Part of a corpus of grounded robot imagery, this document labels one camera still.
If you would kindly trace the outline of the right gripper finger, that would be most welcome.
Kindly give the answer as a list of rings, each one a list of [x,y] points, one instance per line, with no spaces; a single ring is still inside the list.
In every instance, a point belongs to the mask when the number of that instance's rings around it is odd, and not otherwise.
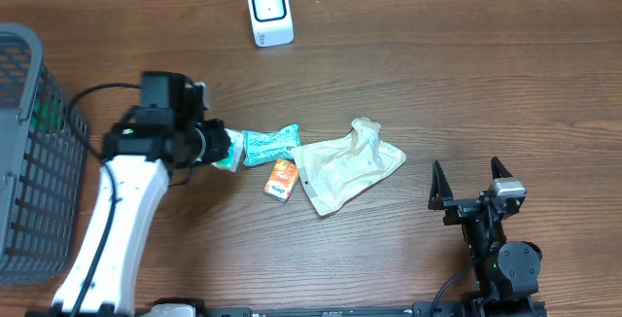
[[[513,175],[505,168],[498,157],[491,158],[491,171],[494,180],[500,178],[512,178]]]
[[[453,201],[454,196],[444,171],[439,161],[435,160],[432,164],[432,186],[428,209],[434,211],[444,210]]]

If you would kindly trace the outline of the small teal tissue pack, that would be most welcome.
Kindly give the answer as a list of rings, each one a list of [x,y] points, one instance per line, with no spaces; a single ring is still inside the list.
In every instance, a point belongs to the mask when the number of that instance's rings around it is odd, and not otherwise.
[[[212,162],[212,165],[220,170],[236,172],[244,151],[244,135],[241,131],[226,128],[230,145],[227,149],[227,156],[221,160]]]

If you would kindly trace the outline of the teal snack packet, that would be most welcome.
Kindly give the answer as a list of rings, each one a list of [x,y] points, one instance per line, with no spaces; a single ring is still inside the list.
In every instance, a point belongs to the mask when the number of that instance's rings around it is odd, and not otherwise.
[[[297,123],[275,132],[243,131],[245,158],[243,164],[253,167],[277,159],[293,159],[292,149],[300,147]]]

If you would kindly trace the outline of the small orange snack packet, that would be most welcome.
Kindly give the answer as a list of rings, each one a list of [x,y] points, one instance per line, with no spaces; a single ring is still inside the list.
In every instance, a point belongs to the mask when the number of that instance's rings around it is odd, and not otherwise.
[[[290,160],[279,158],[265,183],[264,192],[281,202],[286,202],[291,197],[298,178],[296,165]]]

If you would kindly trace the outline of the beige plastic pouch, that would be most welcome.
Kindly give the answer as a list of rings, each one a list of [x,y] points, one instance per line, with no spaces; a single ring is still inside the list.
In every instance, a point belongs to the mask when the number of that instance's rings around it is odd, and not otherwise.
[[[342,138],[292,149],[302,187],[318,215],[338,211],[405,163],[405,152],[383,141],[380,128],[366,117],[355,118]]]

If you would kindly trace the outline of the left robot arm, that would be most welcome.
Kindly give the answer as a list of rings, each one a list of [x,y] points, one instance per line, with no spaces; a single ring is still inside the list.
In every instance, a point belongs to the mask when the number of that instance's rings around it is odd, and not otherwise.
[[[50,315],[134,315],[141,258],[173,171],[224,159],[229,145],[224,122],[201,111],[133,107],[114,123],[86,235]]]

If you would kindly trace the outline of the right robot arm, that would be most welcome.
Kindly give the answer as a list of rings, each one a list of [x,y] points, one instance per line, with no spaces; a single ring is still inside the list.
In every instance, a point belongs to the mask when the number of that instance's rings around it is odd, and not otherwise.
[[[442,211],[443,224],[462,228],[470,264],[452,276],[425,309],[430,316],[545,316],[538,292],[542,252],[533,242],[509,241],[502,221],[519,213],[527,191],[498,158],[491,159],[492,182],[476,198],[456,199],[438,161],[432,164],[428,208]],[[477,290],[458,302],[440,305],[444,293],[468,273]]]

